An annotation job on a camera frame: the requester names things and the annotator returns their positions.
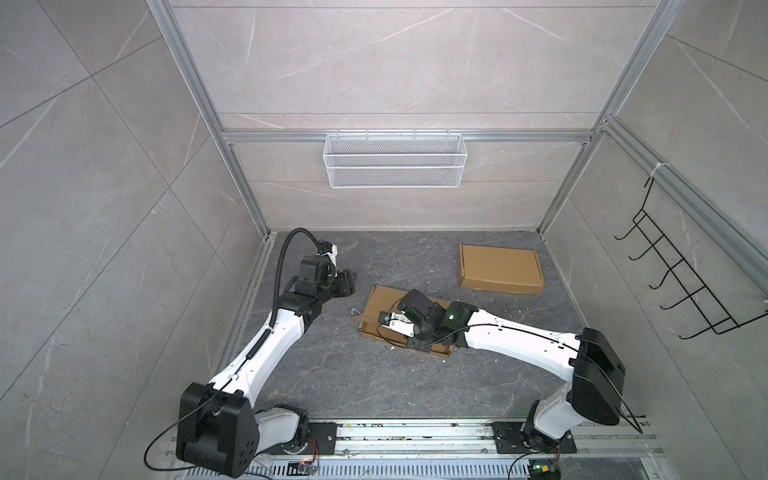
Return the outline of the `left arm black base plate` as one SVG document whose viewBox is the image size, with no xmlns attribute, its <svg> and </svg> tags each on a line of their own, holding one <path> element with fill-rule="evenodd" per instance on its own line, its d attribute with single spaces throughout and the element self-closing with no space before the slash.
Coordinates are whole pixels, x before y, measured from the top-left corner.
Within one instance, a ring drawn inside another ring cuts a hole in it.
<svg viewBox="0 0 768 480">
<path fill-rule="evenodd" d="M 299 433 L 298 443 L 285 451 L 293 455 L 333 455 L 337 443 L 338 424 L 333 422 L 309 422 Z"/>
</svg>

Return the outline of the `brown cardboard box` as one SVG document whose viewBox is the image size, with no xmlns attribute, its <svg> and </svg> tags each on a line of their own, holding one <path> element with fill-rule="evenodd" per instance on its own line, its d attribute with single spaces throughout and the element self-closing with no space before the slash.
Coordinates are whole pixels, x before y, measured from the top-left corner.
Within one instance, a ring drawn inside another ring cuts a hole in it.
<svg viewBox="0 0 768 480">
<path fill-rule="evenodd" d="M 487 292 L 538 295 L 546 286 L 534 250 L 462 244 L 459 276 L 462 288 Z"/>
<path fill-rule="evenodd" d="M 376 286 L 362 314 L 360 332 L 398 348 L 449 356 L 462 317 L 447 300 Z"/>
</svg>

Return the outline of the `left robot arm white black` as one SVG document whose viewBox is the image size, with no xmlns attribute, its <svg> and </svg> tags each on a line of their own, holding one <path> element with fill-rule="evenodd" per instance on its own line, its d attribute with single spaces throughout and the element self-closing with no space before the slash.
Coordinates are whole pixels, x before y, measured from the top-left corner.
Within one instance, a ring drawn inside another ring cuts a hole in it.
<svg viewBox="0 0 768 480">
<path fill-rule="evenodd" d="M 273 447 L 299 452 L 309 439 L 306 411 L 254 403 L 282 357 L 331 299 L 355 293 L 356 274 L 339 271 L 334 250 L 306 256 L 299 274 L 278 296 L 278 309 L 244 349 L 208 383 L 192 383 L 180 399 L 176 457 L 237 478 Z"/>
</svg>

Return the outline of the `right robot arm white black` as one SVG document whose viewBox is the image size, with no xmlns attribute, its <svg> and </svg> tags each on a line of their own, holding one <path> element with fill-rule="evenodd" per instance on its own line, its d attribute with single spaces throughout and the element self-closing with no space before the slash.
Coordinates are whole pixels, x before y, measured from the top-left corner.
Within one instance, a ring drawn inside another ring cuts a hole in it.
<svg viewBox="0 0 768 480">
<path fill-rule="evenodd" d="M 552 450 L 572 428 L 586 421 L 614 426 L 628 411 L 622 397 L 626 368 L 598 330 L 542 330 L 464 302 L 443 307 L 418 290 L 381 312 L 378 323 L 405 336 L 411 349 L 444 345 L 491 351 L 560 378 L 563 385 L 535 401 L 521 426 L 528 449 Z"/>
</svg>

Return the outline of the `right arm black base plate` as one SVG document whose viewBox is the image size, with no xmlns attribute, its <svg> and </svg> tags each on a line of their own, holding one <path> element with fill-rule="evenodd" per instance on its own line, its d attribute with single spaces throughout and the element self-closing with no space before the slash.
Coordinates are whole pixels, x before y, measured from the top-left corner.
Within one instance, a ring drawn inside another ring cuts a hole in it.
<svg viewBox="0 0 768 480">
<path fill-rule="evenodd" d="M 499 454 L 575 454 L 577 447 L 570 431 L 561 438 L 552 439 L 524 422 L 496 421 L 490 424 L 492 437 Z"/>
</svg>

